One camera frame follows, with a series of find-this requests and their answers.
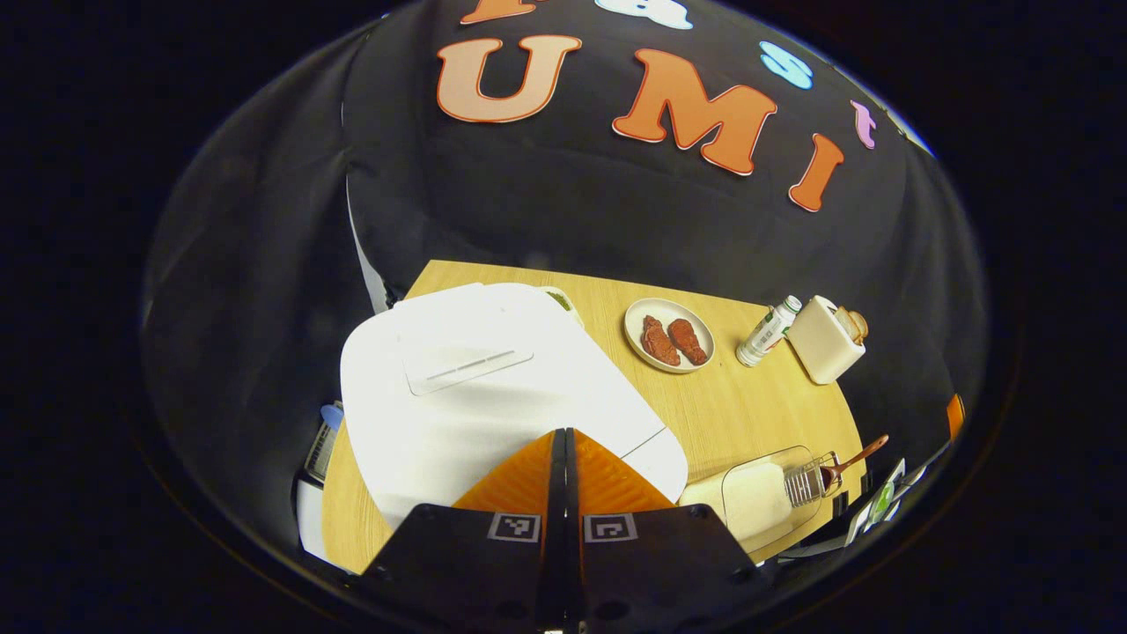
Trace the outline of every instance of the wooden spoon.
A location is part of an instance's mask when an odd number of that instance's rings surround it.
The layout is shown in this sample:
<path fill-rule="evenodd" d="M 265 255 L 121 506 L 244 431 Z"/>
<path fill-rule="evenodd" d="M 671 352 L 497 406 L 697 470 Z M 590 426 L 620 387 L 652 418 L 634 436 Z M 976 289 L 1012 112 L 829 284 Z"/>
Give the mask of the wooden spoon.
<path fill-rule="evenodd" d="M 844 472 L 853 463 L 857 463 L 861 458 L 871 456 L 877 449 L 880 449 L 881 447 L 884 447 L 886 443 L 888 443 L 888 435 L 887 434 L 885 436 L 878 438 L 877 440 L 873 440 L 871 444 L 869 444 L 868 447 L 866 447 L 864 449 L 862 449 L 860 454 L 858 454 L 857 456 L 853 456 L 852 458 L 850 458 L 844 464 L 837 465 L 836 467 L 825 467 L 825 466 L 823 466 L 822 467 L 822 485 L 825 489 L 828 490 L 829 485 L 835 480 L 837 480 L 837 479 L 840 479 L 842 476 L 842 472 Z"/>

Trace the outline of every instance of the wooden table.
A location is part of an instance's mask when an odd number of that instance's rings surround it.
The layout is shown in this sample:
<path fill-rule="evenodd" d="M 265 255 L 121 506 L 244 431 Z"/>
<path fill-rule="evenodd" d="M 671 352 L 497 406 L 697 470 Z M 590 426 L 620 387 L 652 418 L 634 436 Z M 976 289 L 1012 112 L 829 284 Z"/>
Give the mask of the wooden table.
<path fill-rule="evenodd" d="M 836 383 L 814 384 L 789 342 L 756 368 L 736 360 L 736 347 L 763 319 L 765 305 L 631 282 L 444 260 L 431 260 L 407 296 L 472 282 L 562 288 L 583 316 L 587 334 L 677 437 L 689 459 L 689 482 L 796 445 L 806 446 L 815 457 L 834 450 L 843 461 L 861 452 L 841 389 Z M 622 316 L 646 296 L 676 301 L 708 324 L 716 341 L 711 364 L 689 375 L 671 375 L 638 358 L 627 342 Z M 864 473 L 863 461 L 845 472 L 841 491 L 848 491 L 850 500 L 860 497 Z M 832 501 L 824 500 L 811 520 L 751 557 L 761 562 L 774 556 L 831 519 Z M 322 530 L 329 560 L 356 573 L 367 568 L 392 533 L 360 475 L 347 421 L 329 459 Z"/>

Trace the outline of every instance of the steak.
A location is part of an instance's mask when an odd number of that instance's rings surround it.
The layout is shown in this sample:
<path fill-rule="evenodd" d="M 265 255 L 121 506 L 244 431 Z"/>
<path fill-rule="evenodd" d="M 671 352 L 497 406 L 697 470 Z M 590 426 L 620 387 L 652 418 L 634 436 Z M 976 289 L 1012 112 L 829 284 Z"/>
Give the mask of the steak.
<path fill-rule="evenodd" d="M 663 364 L 668 364 L 669 366 L 681 365 L 681 356 L 673 348 L 673 342 L 669 341 L 669 338 L 665 336 L 665 329 L 662 328 L 660 322 L 647 314 L 646 319 L 641 322 L 641 328 L 642 350 Z"/>
<path fill-rule="evenodd" d="M 696 341 L 696 333 L 693 332 L 693 325 L 687 320 L 674 320 L 669 324 L 669 339 L 673 340 L 673 346 L 677 347 L 677 350 L 685 354 L 693 366 L 700 366 L 708 361 L 708 355 L 701 350 L 701 345 Z"/>

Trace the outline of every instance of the white bottle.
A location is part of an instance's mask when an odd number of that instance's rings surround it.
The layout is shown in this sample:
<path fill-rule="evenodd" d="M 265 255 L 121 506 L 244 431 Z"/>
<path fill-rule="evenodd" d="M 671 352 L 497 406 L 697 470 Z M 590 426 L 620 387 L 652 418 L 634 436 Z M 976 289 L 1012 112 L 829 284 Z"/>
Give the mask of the white bottle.
<path fill-rule="evenodd" d="M 795 295 L 787 295 L 787 300 L 767 311 L 763 321 L 760 322 L 747 341 L 736 349 L 736 359 L 748 368 L 758 366 L 760 361 L 771 349 L 782 341 L 782 338 L 795 323 L 795 315 L 802 309 L 802 302 Z"/>

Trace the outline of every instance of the white toaster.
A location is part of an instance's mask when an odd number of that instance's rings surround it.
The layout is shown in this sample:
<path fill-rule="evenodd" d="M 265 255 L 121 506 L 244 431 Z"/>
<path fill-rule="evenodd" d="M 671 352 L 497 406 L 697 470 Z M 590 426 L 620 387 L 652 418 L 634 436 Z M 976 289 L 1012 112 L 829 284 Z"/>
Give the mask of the white toaster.
<path fill-rule="evenodd" d="M 787 332 L 795 355 L 806 367 L 810 379 L 818 385 L 837 381 L 864 355 L 864 345 L 853 343 L 835 319 L 836 311 L 834 302 L 814 295 L 795 316 L 795 323 Z"/>

